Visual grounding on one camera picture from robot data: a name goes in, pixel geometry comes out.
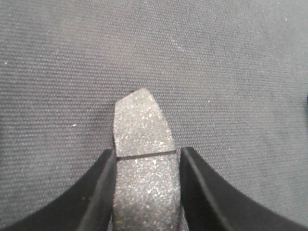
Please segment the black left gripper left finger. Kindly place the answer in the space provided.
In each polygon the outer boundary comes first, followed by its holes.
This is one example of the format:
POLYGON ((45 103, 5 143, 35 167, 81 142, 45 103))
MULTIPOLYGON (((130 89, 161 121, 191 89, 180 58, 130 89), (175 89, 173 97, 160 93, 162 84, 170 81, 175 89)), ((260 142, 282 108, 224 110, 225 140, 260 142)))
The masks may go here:
POLYGON ((106 231, 116 184, 116 156, 103 151, 92 167, 57 199, 7 231, 106 231))

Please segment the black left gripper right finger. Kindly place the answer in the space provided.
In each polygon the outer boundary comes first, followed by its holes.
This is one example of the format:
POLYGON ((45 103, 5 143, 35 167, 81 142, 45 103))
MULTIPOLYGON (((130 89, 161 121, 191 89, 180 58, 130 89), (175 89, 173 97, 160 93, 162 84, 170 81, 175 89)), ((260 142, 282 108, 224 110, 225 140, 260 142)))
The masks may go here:
POLYGON ((180 189, 191 231, 306 231, 234 188, 192 147, 180 155, 180 189))

